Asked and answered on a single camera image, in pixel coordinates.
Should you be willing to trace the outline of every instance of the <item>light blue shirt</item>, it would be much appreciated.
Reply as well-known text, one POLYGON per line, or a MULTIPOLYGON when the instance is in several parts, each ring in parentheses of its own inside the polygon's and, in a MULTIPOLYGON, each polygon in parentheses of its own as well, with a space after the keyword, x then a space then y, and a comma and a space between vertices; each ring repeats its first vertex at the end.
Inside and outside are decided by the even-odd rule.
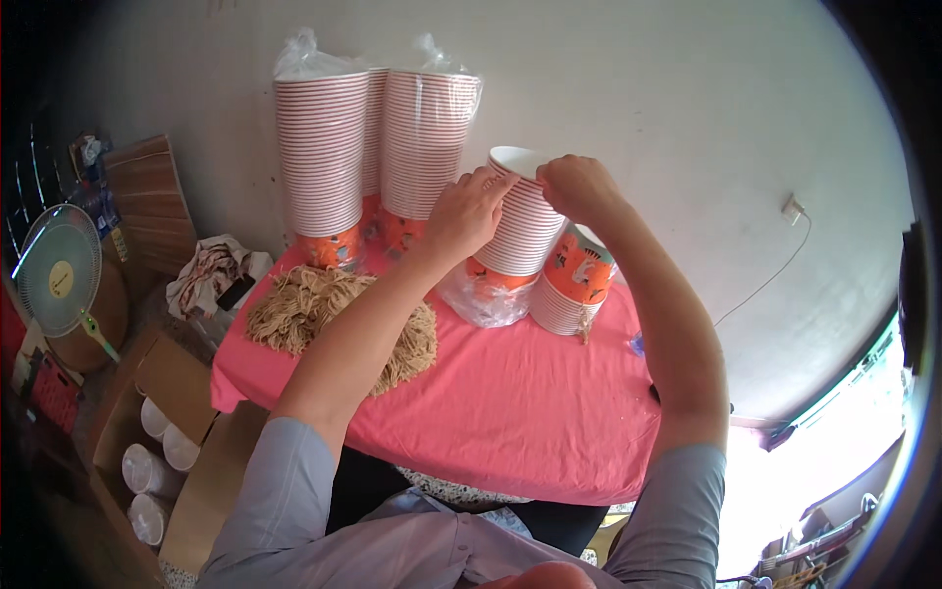
POLYGON ((599 569, 487 519, 439 511, 416 494, 418 500, 400 494, 325 536, 333 456, 312 428, 280 417, 258 440, 198 586, 451 589, 565 561, 581 566, 600 589, 712 588, 725 465, 709 445, 661 456, 599 569), (402 513, 406 504, 412 513, 402 513))

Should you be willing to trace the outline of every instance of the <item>sleeve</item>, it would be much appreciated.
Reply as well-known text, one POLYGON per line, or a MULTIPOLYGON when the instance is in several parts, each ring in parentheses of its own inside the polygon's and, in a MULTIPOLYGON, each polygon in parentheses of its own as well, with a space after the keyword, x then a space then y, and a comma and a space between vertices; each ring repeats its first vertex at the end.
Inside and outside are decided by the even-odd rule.
POLYGON ((291 417, 266 424, 202 574, 323 537, 333 474, 333 455, 309 425, 291 417))
POLYGON ((725 470, 708 444, 661 456, 603 570, 628 586, 716 586, 725 470))

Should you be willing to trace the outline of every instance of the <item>black pants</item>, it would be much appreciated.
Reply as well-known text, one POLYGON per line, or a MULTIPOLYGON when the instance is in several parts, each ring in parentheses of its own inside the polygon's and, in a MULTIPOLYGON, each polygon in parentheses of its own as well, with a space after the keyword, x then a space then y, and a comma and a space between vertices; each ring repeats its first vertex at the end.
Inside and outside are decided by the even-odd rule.
MULTIPOLYGON (((389 463, 344 446, 333 479, 327 533, 355 524, 384 501, 412 486, 389 463)), ((531 501, 508 505, 533 538, 578 557, 589 544, 607 507, 531 501)))

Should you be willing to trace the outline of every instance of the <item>hand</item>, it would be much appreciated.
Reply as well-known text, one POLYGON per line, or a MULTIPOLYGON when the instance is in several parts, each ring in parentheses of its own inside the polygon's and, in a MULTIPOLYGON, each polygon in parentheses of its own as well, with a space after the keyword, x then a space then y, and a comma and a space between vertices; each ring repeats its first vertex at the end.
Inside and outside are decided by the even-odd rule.
POLYGON ((423 254, 443 256, 450 268, 494 238, 500 222, 501 203, 520 176, 497 177, 490 168, 477 168, 449 183, 431 211, 423 254))
POLYGON ((626 205, 609 171, 591 157, 554 159, 536 169, 536 180, 556 212, 594 231, 626 205))

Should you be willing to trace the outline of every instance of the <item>electrical outlet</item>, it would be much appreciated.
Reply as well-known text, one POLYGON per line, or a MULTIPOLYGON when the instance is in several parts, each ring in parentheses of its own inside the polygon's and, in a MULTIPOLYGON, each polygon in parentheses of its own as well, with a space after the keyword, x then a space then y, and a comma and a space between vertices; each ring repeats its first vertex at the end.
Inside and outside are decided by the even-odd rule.
POLYGON ((788 221, 789 225, 794 225, 803 214, 804 207, 798 204, 794 194, 789 194, 785 206, 782 207, 782 217, 788 221))

